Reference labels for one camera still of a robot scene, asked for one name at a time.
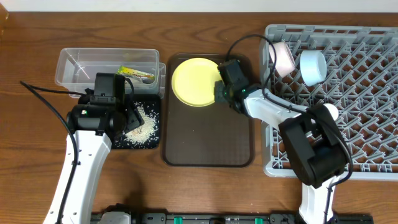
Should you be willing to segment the pile of rice waste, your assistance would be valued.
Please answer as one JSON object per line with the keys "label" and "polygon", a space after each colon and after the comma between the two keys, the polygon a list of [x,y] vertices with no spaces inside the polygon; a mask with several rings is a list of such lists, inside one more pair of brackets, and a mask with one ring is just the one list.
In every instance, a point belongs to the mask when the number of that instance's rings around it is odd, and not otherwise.
{"label": "pile of rice waste", "polygon": [[151,143],[156,142],[158,127],[158,113],[150,109],[147,105],[138,104],[137,110],[144,120],[144,124],[138,128],[124,134],[121,139],[115,143],[116,147],[123,149],[149,149]]}

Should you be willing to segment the yellow plate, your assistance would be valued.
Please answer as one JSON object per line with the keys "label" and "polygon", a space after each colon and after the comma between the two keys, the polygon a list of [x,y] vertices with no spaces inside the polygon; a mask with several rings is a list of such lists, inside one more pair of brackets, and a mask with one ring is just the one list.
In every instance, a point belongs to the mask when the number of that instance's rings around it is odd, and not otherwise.
{"label": "yellow plate", "polygon": [[191,58],[174,70],[172,90],[188,106],[204,107],[215,102],[215,83],[221,81],[218,65],[207,58]]}

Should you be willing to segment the green yellow snack wrapper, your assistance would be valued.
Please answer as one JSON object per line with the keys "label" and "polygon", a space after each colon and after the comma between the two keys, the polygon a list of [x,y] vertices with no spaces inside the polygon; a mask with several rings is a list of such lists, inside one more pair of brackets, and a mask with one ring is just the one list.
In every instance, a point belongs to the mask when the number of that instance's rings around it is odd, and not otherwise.
{"label": "green yellow snack wrapper", "polygon": [[117,74],[124,75],[127,77],[133,77],[139,80],[153,80],[155,78],[154,74],[143,72],[133,68],[128,68],[122,65],[119,67]]}

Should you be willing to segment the pink bowl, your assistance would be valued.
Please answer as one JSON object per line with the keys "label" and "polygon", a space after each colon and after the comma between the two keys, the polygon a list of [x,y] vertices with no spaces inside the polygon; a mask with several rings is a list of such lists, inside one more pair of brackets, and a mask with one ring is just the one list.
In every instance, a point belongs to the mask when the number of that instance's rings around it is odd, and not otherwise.
{"label": "pink bowl", "polygon": [[273,43],[273,47],[269,47],[269,54],[273,62],[276,59],[275,69],[281,78],[295,70],[293,55],[285,42]]}

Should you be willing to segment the light blue bowl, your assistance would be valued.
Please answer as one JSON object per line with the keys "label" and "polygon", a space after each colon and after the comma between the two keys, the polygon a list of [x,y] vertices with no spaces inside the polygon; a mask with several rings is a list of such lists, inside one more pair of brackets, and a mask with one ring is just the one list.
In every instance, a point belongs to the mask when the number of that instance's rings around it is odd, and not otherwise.
{"label": "light blue bowl", "polygon": [[325,56],[319,50],[304,50],[300,55],[300,73],[306,86],[314,86],[326,78]]}

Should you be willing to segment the white green cup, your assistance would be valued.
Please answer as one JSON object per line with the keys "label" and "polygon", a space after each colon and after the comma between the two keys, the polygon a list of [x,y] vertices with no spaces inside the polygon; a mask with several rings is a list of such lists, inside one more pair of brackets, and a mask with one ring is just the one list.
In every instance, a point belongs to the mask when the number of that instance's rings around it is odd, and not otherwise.
{"label": "white green cup", "polygon": [[325,103],[324,107],[326,107],[328,109],[328,111],[330,112],[332,118],[334,121],[336,121],[339,117],[339,112],[338,112],[338,108],[331,104],[331,103]]}

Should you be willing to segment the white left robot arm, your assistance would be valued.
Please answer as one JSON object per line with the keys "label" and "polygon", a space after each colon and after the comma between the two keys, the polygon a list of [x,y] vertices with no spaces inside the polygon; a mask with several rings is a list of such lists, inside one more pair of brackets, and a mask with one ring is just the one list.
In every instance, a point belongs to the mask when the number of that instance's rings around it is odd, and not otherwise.
{"label": "white left robot arm", "polygon": [[134,95],[89,92],[61,121],[68,132],[62,173],[45,223],[89,223],[103,164],[114,141],[142,123]]}

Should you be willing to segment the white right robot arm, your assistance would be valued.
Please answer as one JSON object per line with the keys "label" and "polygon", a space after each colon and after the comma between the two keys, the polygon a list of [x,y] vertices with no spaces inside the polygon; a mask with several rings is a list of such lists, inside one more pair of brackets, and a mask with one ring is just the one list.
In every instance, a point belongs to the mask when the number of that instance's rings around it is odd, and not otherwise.
{"label": "white right robot arm", "polygon": [[239,114],[276,128],[290,166],[302,182],[299,208],[304,223],[330,223],[331,201],[337,185],[347,181],[353,168],[351,153],[336,125],[338,110],[331,104],[295,105],[251,83],[236,59],[217,67],[216,102],[225,102]]}

